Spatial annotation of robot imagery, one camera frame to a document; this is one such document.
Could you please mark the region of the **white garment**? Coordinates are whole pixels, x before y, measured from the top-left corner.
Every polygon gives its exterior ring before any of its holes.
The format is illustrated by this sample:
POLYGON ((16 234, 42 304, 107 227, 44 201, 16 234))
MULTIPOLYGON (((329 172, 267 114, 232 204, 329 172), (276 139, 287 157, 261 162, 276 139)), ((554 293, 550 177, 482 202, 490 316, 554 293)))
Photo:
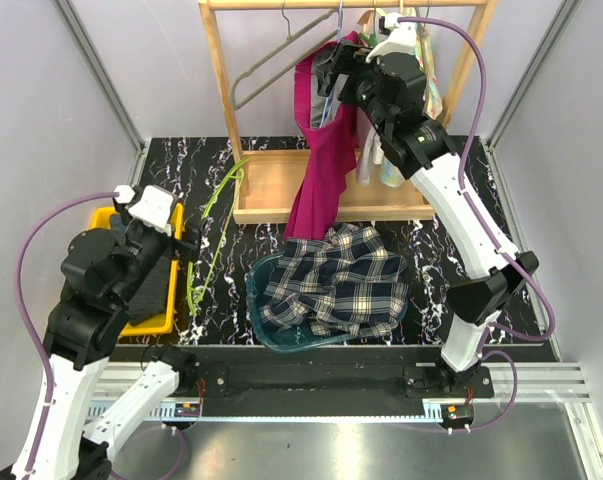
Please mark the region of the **white garment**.
POLYGON ((362 186, 371 184, 371 174, 375 166, 383 162, 384 153, 381 148, 380 138, 373 127, 370 127, 364 136, 359 139, 363 141, 360 147, 360 155, 356 167, 356 180, 362 186))

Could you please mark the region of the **magenta dress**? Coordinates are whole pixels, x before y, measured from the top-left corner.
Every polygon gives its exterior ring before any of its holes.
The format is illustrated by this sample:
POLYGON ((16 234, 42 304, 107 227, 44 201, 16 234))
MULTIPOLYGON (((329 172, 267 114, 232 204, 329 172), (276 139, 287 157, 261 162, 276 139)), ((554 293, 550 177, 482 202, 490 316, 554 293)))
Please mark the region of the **magenta dress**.
POLYGON ((337 217, 346 177, 356 167, 356 109, 334 98, 330 116, 319 127, 325 99, 316 92, 316 67, 336 46, 335 41, 328 42, 295 66, 294 119, 310 157, 287 221, 286 239, 324 238, 337 217))

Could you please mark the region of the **teal transparent plastic basin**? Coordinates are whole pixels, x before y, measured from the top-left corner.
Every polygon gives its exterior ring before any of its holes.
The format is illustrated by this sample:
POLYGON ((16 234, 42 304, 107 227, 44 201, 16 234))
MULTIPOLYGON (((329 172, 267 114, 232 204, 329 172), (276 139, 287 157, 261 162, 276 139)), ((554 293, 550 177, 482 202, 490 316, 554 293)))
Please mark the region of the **teal transparent plastic basin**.
POLYGON ((282 253, 257 261, 252 267, 246 281, 250 320, 254 333, 263 346, 278 353, 293 353, 347 341, 375 339, 354 338, 347 334, 318 337, 311 333, 310 327, 306 324, 280 332, 277 328, 265 324, 259 316, 259 301, 262 299, 269 275, 272 273, 275 263, 281 255, 282 253))

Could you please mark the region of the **navy plaid skirt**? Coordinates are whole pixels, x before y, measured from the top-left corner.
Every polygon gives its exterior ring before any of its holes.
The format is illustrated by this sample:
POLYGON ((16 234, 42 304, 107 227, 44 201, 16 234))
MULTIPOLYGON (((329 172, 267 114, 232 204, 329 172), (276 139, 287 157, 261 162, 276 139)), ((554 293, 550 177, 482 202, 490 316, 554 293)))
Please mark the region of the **navy plaid skirt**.
POLYGON ((313 335, 379 338, 407 307, 406 260, 387 250, 372 226, 338 223, 322 240, 290 238, 259 301, 265 324, 313 335))

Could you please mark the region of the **dark green hanger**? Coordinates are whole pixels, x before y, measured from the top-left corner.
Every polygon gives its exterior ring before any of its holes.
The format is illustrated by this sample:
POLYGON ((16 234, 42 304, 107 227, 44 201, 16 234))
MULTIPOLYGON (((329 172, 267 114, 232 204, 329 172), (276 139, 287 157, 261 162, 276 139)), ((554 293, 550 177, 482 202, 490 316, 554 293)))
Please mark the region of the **dark green hanger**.
POLYGON ((373 48, 379 43, 377 26, 373 18, 361 25, 359 40, 363 46, 368 48, 373 48))

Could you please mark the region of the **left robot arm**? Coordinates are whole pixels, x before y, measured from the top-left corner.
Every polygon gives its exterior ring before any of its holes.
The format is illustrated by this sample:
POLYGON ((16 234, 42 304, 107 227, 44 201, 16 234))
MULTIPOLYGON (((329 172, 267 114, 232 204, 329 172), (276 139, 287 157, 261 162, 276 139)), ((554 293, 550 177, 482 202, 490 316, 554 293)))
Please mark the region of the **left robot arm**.
POLYGON ((199 247, 131 221, 123 234, 91 229, 70 243, 65 283, 48 317, 42 382, 26 443, 0 479, 106 479, 126 441, 169 395, 197 387, 195 355, 172 345, 156 351, 140 378, 92 422, 98 380, 129 321, 129 303, 157 262, 199 247))

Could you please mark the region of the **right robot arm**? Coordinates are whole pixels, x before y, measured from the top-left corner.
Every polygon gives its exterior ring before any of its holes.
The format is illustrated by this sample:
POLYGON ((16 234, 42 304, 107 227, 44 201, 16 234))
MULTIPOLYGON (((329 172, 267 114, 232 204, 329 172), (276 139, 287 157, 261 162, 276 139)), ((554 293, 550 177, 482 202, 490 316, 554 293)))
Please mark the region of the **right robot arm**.
POLYGON ((338 88, 339 100, 361 109, 380 137, 385 157, 434 208, 455 243, 467 280, 447 293, 452 324, 440 357, 424 385, 447 396, 467 389, 481 358, 488 326, 539 266, 503 234, 467 182, 454 142, 426 115, 427 77, 409 53, 374 56, 371 49, 341 42, 316 68, 317 92, 338 88))

